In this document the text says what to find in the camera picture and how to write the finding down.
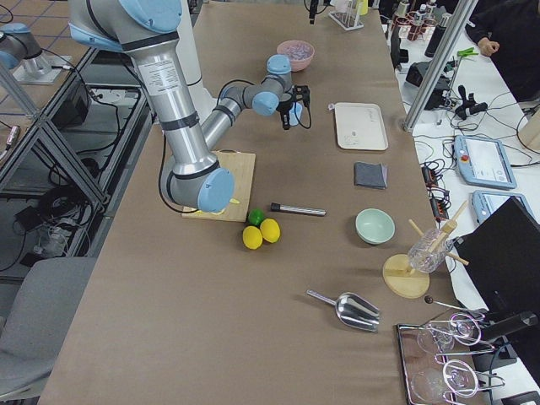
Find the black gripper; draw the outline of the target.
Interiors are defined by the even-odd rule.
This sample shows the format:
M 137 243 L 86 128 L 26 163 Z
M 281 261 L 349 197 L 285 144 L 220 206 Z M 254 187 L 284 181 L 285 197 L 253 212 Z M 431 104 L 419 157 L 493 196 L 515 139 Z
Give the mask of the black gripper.
M 278 103 L 277 111 L 279 112 L 283 130 L 290 129 L 289 109 L 294 102 L 301 103 L 303 108 L 310 110 L 311 91 L 307 85 L 294 85 L 293 88 L 285 93 L 284 99 Z
M 304 0 L 305 9 L 308 12 L 309 24 L 314 24 L 316 22 L 316 16 L 326 11 L 331 5 L 331 0 Z

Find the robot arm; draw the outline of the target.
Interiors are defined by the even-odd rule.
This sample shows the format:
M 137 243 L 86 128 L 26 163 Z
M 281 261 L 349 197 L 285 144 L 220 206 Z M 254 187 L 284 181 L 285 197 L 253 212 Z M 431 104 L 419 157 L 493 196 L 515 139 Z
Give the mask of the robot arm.
M 172 203 L 209 213 L 226 208 L 235 180 L 213 153 L 215 144 L 245 109 L 261 116 L 278 112 L 288 129 L 293 104 L 310 102 L 308 87 L 292 83 L 289 59 L 273 55 L 259 84 L 225 87 L 202 119 L 192 101 L 197 79 L 187 80 L 183 72 L 198 66 L 186 2 L 71 1 L 68 6 L 75 41 L 132 59 L 172 151 L 159 181 Z

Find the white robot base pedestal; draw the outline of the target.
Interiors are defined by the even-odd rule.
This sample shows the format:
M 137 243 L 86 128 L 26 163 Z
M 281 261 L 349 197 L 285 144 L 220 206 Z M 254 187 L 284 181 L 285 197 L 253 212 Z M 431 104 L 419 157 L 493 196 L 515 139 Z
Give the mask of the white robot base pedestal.
M 179 43 L 176 47 L 176 53 L 192 103 L 199 115 L 200 122 L 204 123 L 212 112 L 216 99 L 203 84 L 188 1 L 180 0 L 179 4 L 181 5 L 181 22 L 177 27 Z

